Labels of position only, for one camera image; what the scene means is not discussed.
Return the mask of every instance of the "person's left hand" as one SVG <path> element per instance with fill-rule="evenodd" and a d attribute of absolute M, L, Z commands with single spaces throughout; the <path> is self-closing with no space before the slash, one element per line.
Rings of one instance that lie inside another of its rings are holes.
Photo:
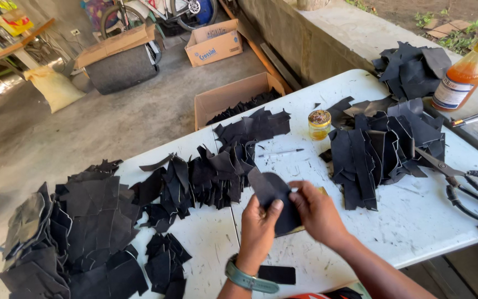
<path fill-rule="evenodd" d="M 265 212 L 254 194 L 242 212 L 241 249 L 235 266 L 248 275 L 256 275 L 274 241 L 275 222 L 283 209 L 281 200 L 274 200 Z"/>

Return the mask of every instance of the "scissor blade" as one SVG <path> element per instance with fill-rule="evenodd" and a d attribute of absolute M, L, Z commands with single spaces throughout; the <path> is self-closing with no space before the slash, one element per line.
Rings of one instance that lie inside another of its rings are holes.
<path fill-rule="evenodd" d="M 435 168 L 435 170 L 441 172 L 447 177 L 463 176 L 466 174 L 465 172 L 449 167 L 446 163 L 444 163 L 444 161 L 436 159 L 435 157 L 431 156 L 420 148 L 415 147 L 415 152 L 420 154 L 422 158 L 426 159 Z"/>

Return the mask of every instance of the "wooden table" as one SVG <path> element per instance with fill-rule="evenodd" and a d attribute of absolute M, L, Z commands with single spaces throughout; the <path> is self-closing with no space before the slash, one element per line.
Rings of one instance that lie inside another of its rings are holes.
<path fill-rule="evenodd" d="M 313 141 L 308 135 L 307 116 L 321 103 L 327 109 L 339 100 L 352 96 L 355 102 L 383 99 L 389 93 L 384 84 L 364 70 L 351 70 L 315 85 L 293 92 L 264 105 L 273 113 L 285 111 L 291 114 L 290 133 L 265 140 L 256 147 L 255 162 L 261 172 L 275 172 L 285 181 L 310 180 L 315 186 L 324 187 L 333 197 L 335 206 L 349 232 L 365 246 L 396 268 L 406 267 L 478 242 L 478 221 L 453 207 L 446 197 L 446 181 L 442 174 L 424 169 L 428 178 L 405 176 L 394 185 L 382 185 L 377 189 L 378 212 L 358 208 L 347 211 L 339 186 L 328 175 L 328 165 L 318 155 L 330 147 L 329 139 Z M 248 111 L 220 122 L 223 126 L 237 122 Z M 195 133 L 172 141 L 131 158 L 121 164 L 117 175 L 121 184 L 132 185 L 145 180 L 150 173 L 139 169 L 140 165 L 157 163 L 169 153 L 188 160 L 197 157 L 196 147 L 205 144 L 212 153 L 221 146 L 215 141 L 208 126 Z M 459 170 L 478 169 L 478 151 L 446 128 L 446 163 Z M 261 153 L 274 153 L 296 148 L 302 152 L 271 158 L 259 158 Z M 238 251 L 241 236 L 241 215 L 246 207 L 251 188 L 245 188 L 241 203 L 217 211 L 215 207 L 190 209 L 191 216 L 177 219 L 169 229 L 193 255 L 186 262 L 187 278 L 185 298 L 215 298 L 224 282 L 224 265 Z M 478 203 L 462 197 L 463 204 L 478 211 Z M 143 228 L 132 242 L 139 252 L 138 261 L 143 265 L 146 244 L 154 229 Z M 282 236 L 274 240 L 269 256 L 263 264 L 296 268 L 296 285 L 282 285 L 277 294 L 254 292 L 253 298 L 284 298 L 308 292 L 336 289 L 354 282 L 357 278 L 348 264 L 332 250 L 315 242 L 306 231 Z M 150 291 L 142 298 L 161 298 Z"/>
<path fill-rule="evenodd" d="M 14 54 L 21 60 L 29 69 L 35 69 L 40 67 L 41 65 L 38 64 L 38 62 L 31 57 L 27 51 L 24 50 L 24 47 L 31 42 L 36 36 L 40 35 L 43 33 L 45 30 L 47 30 L 52 24 L 54 23 L 54 19 L 48 20 L 48 22 L 40 25 L 36 25 L 33 28 L 30 29 L 32 33 L 27 36 L 27 37 L 22 37 L 20 40 L 18 40 L 15 44 L 8 46 L 7 48 L 0 48 L 0 58 L 7 57 L 11 54 Z"/>

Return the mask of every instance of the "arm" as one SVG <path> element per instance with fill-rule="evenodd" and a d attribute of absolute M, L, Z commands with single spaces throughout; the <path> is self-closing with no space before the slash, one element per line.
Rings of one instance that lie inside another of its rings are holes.
<path fill-rule="evenodd" d="M 296 205 L 308 233 L 349 263 L 372 298 L 435 299 L 348 233 L 331 197 L 308 181 L 289 185 L 298 188 L 289 199 Z"/>
<path fill-rule="evenodd" d="M 274 200 L 265 212 L 257 196 L 252 196 L 242 212 L 241 248 L 235 266 L 248 275 L 256 275 L 259 266 L 267 257 L 274 241 L 274 227 L 283 209 L 281 200 Z M 217 299 L 247 299 L 252 291 L 239 287 L 229 279 L 222 287 Z"/>

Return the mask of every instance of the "person's right hand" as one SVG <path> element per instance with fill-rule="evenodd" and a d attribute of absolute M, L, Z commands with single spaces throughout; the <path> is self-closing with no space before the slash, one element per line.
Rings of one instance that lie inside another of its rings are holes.
<path fill-rule="evenodd" d="M 348 239 L 350 234 L 330 196 L 322 194 L 309 181 L 292 181 L 289 186 L 298 188 L 289 194 L 289 199 L 296 205 L 311 237 L 330 248 Z"/>

